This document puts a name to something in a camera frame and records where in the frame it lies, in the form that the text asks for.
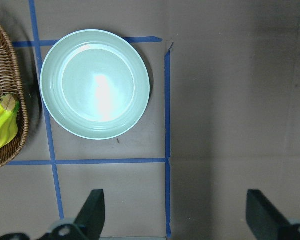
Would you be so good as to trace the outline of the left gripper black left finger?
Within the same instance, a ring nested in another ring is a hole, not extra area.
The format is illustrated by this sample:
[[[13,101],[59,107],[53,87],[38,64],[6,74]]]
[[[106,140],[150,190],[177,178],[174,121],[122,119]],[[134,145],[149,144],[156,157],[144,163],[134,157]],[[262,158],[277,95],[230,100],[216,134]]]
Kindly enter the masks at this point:
[[[72,223],[57,226],[42,240],[98,240],[105,225],[106,207],[102,189],[92,190]]]

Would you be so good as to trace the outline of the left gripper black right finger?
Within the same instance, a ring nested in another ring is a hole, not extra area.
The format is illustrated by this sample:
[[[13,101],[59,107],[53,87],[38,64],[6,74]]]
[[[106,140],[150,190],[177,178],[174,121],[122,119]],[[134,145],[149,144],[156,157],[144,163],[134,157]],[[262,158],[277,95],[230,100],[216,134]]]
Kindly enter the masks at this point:
[[[258,189],[247,191],[245,217],[257,240],[300,240],[300,223],[289,222]]]

